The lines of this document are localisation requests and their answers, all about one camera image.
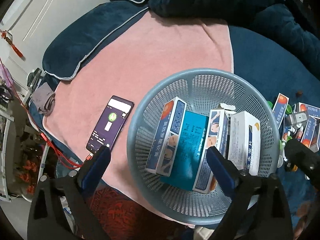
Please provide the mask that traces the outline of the blue ointment box orange circle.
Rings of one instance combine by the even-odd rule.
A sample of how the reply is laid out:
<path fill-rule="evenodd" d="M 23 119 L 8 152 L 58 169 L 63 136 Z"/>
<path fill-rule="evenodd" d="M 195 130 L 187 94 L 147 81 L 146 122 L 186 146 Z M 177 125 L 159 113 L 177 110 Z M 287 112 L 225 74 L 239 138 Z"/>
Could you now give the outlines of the blue ointment box orange circle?
<path fill-rule="evenodd" d="M 288 103 L 289 103 L 289 98 L 284 94 L 279 93 L 277 96 L 276 102 L 274 103 L 274 106 L 272 108 L 272 112 L 276 120 L 277 128 L 281 127 Z"/>

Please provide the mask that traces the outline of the brown bottle cap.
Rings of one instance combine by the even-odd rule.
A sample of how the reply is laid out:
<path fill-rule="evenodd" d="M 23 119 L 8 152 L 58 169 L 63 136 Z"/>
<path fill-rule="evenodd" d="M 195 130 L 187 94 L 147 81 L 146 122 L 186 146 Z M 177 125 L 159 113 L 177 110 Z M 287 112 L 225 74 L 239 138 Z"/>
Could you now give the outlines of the brown bottle cap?
<path fill-rule="evenodd" d="M 297 97 L 297 98 L 301 97 L 302 95 L 303 95 L 303 92 L 301 92 L 301 91 L 298 91 L 298 92 L 296 93 L 296 97 Z"/>

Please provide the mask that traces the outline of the grey folded cloth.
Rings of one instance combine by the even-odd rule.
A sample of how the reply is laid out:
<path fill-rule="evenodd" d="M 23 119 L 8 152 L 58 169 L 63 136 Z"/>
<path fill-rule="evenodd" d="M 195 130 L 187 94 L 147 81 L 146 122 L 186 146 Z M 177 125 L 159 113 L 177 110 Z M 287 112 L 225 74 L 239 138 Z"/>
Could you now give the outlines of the grey folded cloth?
<path fill-rule="evenodd" d="M 31 100 L 40 114 L 49 116 L 55 106 L 55 92 L 45 82 L 31 94 Z"/>

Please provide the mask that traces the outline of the cyan medicine box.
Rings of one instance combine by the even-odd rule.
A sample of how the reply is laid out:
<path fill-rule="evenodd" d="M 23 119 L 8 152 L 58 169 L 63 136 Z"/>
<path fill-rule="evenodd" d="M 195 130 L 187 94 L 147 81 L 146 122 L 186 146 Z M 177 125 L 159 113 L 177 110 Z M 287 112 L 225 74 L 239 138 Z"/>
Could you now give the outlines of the cyan medicine box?
<path fill-rule="evenodd" d="M 193 190 L 207 126 L 208 116 L 186 111 L 171 175 L 161 176 L 161 183 L 185 191 Z"/>

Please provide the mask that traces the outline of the blue ointment box far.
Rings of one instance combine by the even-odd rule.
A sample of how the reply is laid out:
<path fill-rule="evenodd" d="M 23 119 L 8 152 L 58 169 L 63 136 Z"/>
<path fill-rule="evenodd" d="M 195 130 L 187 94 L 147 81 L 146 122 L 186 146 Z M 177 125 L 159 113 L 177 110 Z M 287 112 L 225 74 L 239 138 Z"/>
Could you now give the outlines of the blue ointment box far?
<path fill-rule="evenodd" d="M 312 105 L 308 105 L 306 103 L 298 102 L 296 103 L 296 111 L 303 112 L 307 111 L 308 115 L 319 119 L 320 118 L 320 108 Z"/>

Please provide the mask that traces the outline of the silver grey carton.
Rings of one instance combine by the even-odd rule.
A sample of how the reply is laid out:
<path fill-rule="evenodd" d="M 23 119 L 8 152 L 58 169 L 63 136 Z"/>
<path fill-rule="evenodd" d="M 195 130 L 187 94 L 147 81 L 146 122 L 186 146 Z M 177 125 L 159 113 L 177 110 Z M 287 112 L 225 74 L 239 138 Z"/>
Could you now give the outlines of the silver grey carton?
<path fill-rule="evenodd" d="M 288 126 L 305 125 L 308 121 L 309 114 L 307 111 L 297 112 L 289 114 L 286 117 L 286 123 Z"/>

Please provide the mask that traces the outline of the dark blue blanket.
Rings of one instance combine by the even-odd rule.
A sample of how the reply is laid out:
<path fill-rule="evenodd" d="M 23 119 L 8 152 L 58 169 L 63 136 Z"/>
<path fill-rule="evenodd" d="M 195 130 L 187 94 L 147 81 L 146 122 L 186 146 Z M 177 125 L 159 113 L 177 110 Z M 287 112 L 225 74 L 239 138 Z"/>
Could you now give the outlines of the dark blue blanket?
<path fill-rule="evenodd" d="M 300 0 L 149 0 L 161 17 L 227 22 L 234 72 L 267 100 L 319 106 L 319 4 Z M 303 92 L 299 98 L 298 91 Z"/>

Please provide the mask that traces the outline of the white door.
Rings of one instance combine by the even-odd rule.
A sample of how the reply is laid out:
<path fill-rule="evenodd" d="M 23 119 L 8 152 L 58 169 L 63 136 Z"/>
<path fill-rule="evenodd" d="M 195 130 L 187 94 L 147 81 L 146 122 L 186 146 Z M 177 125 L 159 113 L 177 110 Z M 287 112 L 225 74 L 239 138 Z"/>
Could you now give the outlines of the white door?
<path fill-rule="evenodd" d="M 28 93 L 27 76 L 42 67 L 44 52 L 54 38 L 79 17 L 108 0 L 17 0 L 1 20 L 22 53 L 19 57 L 1 39 L 1 59 L 9 70 L 15 88 L 24 98 Z"/>

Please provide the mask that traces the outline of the smartphone with purple screen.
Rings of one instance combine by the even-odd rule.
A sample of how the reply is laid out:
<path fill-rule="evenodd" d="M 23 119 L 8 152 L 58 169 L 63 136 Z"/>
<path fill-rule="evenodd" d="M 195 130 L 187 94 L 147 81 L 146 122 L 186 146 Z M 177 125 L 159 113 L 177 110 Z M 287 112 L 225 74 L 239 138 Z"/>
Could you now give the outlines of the smartphone with purple screen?
<path fill-rule="evenodd" d="M 111 96 L 89 137 L 86 149 L 92 154 L 95 154 L 101 146 L 112 150 L 134 105 L 132 101 Z"/>

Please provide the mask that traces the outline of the pink towel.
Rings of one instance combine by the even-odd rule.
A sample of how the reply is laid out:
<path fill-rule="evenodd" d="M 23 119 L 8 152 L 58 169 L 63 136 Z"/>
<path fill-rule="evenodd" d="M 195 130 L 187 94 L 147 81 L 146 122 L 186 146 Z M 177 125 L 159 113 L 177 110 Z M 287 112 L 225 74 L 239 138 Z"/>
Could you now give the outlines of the pink towel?
<path fill-rule="evenodd" d="M 157 83 L 191 68 L 233 71 L 228 25 L 207 18 L 162 18 L 147 12 L 80 70 L 59 83 L 44 129 L 80 159 L 111 96 L 139 104 Z"/>

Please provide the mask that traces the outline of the white medicine box yellow drop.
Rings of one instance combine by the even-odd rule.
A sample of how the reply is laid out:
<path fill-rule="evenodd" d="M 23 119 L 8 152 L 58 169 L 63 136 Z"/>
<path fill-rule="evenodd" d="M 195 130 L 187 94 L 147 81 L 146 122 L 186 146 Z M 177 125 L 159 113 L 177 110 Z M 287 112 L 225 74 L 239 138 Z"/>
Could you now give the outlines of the white medicine box yellow drop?
<path fill-rule="evenodd" d="M 260 121 L 243 111 L 231 116 L 228 160 L 239 170 L 256 176 L 259 171 L 261 147 Z"/>

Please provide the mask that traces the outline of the blue ointment box in basket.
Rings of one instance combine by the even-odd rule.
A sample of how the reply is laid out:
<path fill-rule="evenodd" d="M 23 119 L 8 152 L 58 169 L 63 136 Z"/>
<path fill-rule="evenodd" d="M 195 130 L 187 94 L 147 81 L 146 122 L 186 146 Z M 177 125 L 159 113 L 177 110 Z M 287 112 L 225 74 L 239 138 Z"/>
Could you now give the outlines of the blue ointment box in basket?
<path fill-rule="evenodd" d="M 174 164 L 187 104 L 175 97 L 165 103 L 146 161 L 149 173 L 168 177 Z"/>

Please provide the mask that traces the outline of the dark blue pillow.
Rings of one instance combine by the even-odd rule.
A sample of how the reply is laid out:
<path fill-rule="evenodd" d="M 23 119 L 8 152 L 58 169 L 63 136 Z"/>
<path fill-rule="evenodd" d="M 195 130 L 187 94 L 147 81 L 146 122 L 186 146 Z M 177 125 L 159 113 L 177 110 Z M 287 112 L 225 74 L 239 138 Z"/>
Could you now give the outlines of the dark blue pillow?
<path fill-rule="evenodd" d="M 44 52 L 43 70 L 60 81 L 71 81 L 81 68 L 146 12 L 146 4 L 127 1 L 98 5 L 57 35 Z"/>

